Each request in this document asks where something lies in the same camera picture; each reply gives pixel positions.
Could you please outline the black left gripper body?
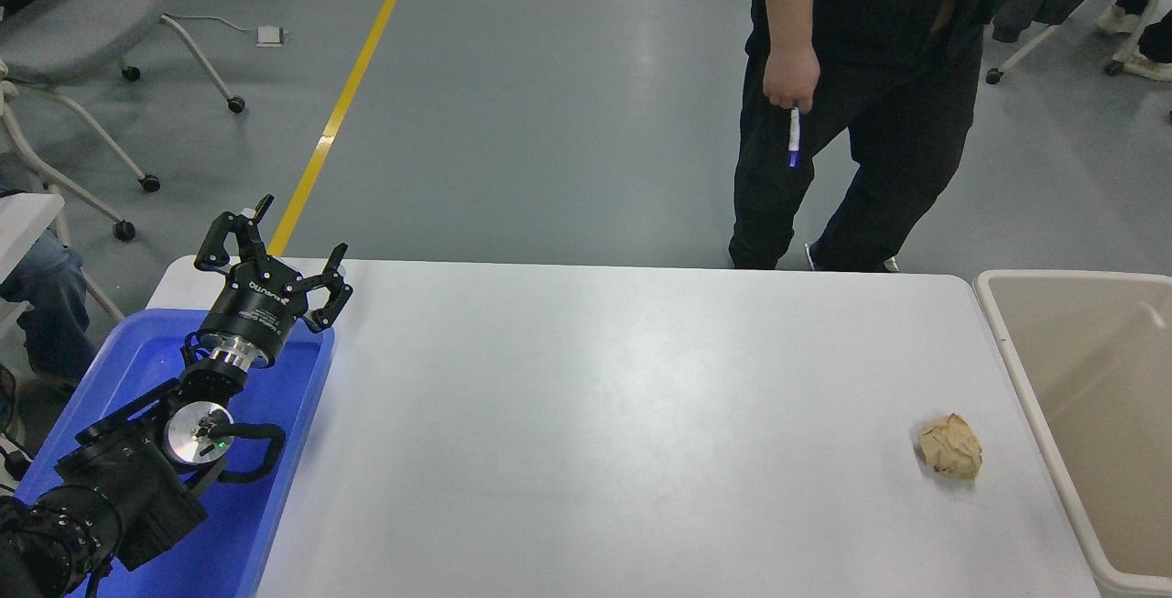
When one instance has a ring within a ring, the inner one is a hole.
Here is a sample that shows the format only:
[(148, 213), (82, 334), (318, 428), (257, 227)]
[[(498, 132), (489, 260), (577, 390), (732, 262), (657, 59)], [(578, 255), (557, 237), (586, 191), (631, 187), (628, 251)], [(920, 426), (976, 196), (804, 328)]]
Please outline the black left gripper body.
[(285, 292), (301, 278), (297, 269), (275, 259), (267, 269), (255, 260), (238, 263), (202, 322), (202, 346), (211, 348), (218, 339), (239, 338), (264, 354), (280, 353), (297, 318), (309, 310), (306, 295)]

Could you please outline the person's hand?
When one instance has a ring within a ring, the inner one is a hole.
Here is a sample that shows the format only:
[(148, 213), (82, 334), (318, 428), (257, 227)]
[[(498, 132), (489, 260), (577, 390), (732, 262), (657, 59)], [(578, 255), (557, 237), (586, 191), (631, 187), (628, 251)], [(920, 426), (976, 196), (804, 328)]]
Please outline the person's hand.
[(762, 89), (770, 104), (808, 114), (819, 77), (820, 64), (811, 43), (775, 45), (766, 56)]

